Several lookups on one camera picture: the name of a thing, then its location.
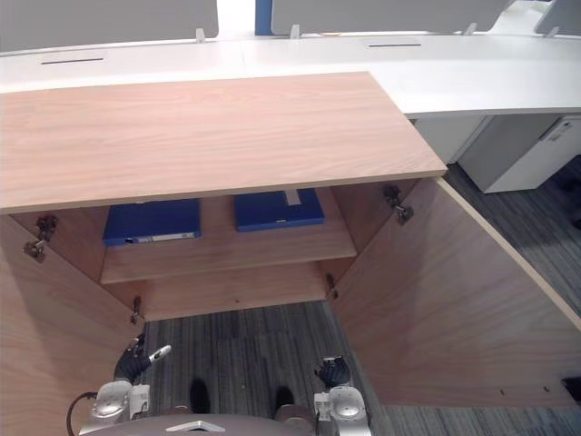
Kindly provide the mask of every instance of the open cabinet door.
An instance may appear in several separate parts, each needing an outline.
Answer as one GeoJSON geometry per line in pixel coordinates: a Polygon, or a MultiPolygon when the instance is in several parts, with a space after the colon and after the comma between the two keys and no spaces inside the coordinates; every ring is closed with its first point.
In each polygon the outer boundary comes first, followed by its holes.
{"type": "Polygon", "coordinates": [[[420,181],[330,304],[379,399],[557,406],[581,375],[581,321],[456,191],[420,181]]]}
{"type": "MultiPolygon", "coordinates": [[[[32,235],[0,216],[0,434],[66,434],[70,402],[113,377],[123,348],[143,329],[130,311],[50,248],[23,253],[32,235]]],[[[79,402],[74,428],[87,420],[79,402]]]]}

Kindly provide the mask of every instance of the floor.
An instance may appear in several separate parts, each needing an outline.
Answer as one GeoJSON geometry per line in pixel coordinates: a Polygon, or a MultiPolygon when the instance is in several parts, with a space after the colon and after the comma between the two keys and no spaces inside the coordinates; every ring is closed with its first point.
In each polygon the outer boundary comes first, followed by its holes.
{"type": "MultiPolygon", "coordinates": [[[[581,178],[581,159],[564,171],[581,178]]],[[[484,195],[452,165],[451,183],[511,241],[581,314],[581,231],[569,224],[558,177],[531,193],[484,195]]],[[[214,413],[270,417],[277,387],[312,407],[322,384],[313,374],[323,356],[342,354],[365,397],[375,435],[574,436],[581,409],[382,407],[325,302],[309,302],[148,322],[146,345],[170,343],[171,357],[149,370],[152,413],[189,404],[189,384],[203,378],[214,413]]]]}

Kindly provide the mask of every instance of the blue folder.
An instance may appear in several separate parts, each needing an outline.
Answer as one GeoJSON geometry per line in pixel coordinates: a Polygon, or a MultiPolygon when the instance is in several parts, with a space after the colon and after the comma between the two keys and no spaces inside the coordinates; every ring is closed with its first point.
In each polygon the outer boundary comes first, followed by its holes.
{"type": "Polygon", "coordinates": [[[103,235],[105,245],[153,243],[197,238],[200,202],[172,200],[111,206],[103,235]]]}
{"type": "Polygon", "coordinates": [[[235,195],[234,212],[239,232],[322,224],[325,219],[314,189],[235,195]]]}

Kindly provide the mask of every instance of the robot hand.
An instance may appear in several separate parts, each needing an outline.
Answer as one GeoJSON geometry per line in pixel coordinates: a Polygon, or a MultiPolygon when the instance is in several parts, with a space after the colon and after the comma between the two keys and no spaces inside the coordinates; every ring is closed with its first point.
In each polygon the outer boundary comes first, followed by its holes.
{"type": "Polygon", "coordinates": [[[165,345],[151,356],[144,356],[143,343],[144,335],[140,334],[127,346],[115,366],[114,380],[127,380],[130,384],[134,384],[135,379],[147,370],[152,363],[160,360],[172,349],[170,345],[165,345]]]}

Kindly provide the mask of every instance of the metal hinge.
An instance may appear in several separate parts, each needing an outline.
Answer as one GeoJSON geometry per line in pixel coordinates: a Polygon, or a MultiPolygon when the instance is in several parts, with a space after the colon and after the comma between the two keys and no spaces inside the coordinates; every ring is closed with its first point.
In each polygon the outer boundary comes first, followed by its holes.
{"type": "Polygon", "coordinates": [[[388,184],[383,188],[383,196],[387,200],[391,209],[398,214],[398,223],[404,225],[407,223],[412,216],[414,216],[414,210],[410,206],[404,206],[399,200],[399,194],[401,191],[395,184],[388,184]]]}
{"type": "Polygon", "coordinates": [[[327,298],[332,298],[333,300],[337,300],[339,298],[339,293],[337,292],[337,289],[335,288],[335,277],[333,277],[333,274],[327,274],[326,278],[327,278],[327,284],[329,285],[329,290],[327,291],[327,294],[325,296],[327,298]]]}
{"type": "Polygon", "coordinates": [[[38,218],[36,220],[36,228],[38,229],[36,241],[25,243],[23,251],[38,263],[44,262],[46,256],[44,248],[53,237],[57,224],[58,218],[54,215],[46,215],[38,218]]]}
{"type": "Polygon", "coordinates": [[[131,314],[131,324],[137,323],[137,318],[139,318],[140,311],[142,309],[142,297],[137,295],[133,299],[133,313],[131,314]]]}

